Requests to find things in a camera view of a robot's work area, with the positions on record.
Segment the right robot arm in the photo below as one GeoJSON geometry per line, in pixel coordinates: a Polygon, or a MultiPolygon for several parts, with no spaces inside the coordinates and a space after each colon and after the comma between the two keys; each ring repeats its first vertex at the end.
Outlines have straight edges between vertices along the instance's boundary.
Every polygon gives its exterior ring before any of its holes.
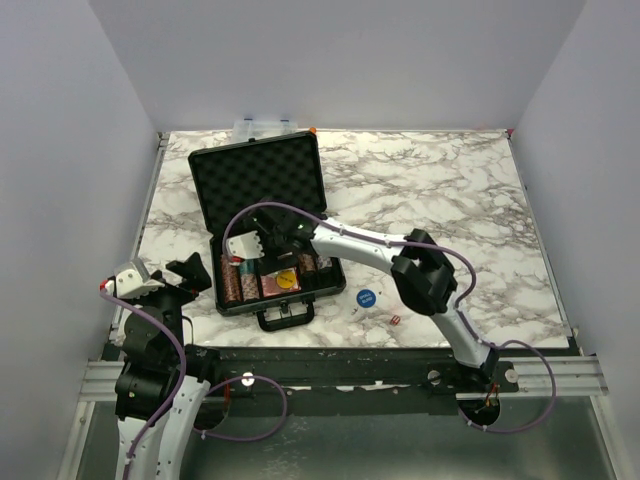
{"type": "Polygon", "coordinates": [[[445,337],[467,389],[480,392],[496,380],[499,354],[461,310],[477,285],[477,273],[469,260],[437,245],[426,231],[380,234],[273,201],[251,208],[249,221],[270,262],[313,253],[390,275],[402,303],[430,318],[445,337]]]}

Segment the black poker set case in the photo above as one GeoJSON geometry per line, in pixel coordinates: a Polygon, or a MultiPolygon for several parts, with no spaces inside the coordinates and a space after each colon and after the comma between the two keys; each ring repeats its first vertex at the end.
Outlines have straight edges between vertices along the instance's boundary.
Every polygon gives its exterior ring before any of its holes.
{"type": "Polygon", "coordinates": [[[327,208],[317,137],[309,131],[250,139],[222,147],[192,152],[188,163],[203,213],[209,241],[216,308],[224,316],[253,314],[266,332],[310,323],[318,298],[341,293],[346,278],[338,259],[332,259],[329,274],[317,271],[302,276],[299,261],[271,263],[253,260],[260,291],[257,300],[227,304],[223,296],[221,256],[223,242],[230,237],[256,231],[249,211],[260,202],[273,201],[321,215],[327,208]],[[301,289],[298,292],[265,298],[261,275],[295,268],[301,289]]]}

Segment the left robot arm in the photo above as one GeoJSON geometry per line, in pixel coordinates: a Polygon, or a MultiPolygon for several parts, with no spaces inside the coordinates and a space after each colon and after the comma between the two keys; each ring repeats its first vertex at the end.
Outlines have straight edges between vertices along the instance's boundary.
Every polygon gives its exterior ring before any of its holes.
{"type": "Polygon", "coordinates": [[[103,299],[129,311],[115,383],[118,479],[177,479],[198,410],[222,380],[217,354],[184,342],[183,306],[212,285],[199,254],[167,264],[169,283],[138,258],[100,286],[103,299]]]}

